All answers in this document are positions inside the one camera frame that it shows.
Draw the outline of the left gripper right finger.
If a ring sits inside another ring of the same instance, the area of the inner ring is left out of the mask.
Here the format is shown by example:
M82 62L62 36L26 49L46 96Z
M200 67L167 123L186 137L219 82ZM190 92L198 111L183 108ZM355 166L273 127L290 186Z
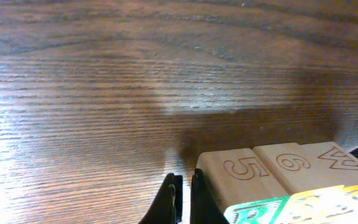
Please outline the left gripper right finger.
M191 224L229 224L209 191L206 177L196 168L191 180Z

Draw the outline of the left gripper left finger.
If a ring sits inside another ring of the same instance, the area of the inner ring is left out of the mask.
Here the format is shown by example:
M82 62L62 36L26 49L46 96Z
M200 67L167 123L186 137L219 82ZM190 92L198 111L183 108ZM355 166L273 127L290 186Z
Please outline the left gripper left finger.
M183 215L183 176L165 176L147 213L139 224L177 224Z

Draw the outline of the yellow S block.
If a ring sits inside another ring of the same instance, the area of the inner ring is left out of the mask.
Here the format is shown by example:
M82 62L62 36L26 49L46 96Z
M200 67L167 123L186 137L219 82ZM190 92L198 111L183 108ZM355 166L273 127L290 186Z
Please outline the yellow S block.
M358 159L335 142L302 144L300 146L311 167L306 175L306 190L337 185L344 186L344 193L358 201Z
M256 146L253 151L290 194L280 223L355 223L358 160L335 142Z

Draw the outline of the green R block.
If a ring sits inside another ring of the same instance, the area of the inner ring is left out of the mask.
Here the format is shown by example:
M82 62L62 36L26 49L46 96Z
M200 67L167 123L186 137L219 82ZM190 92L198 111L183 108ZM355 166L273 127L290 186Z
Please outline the green R block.
M196 167L229 223L275 223L289 199L251 149L203 152Z

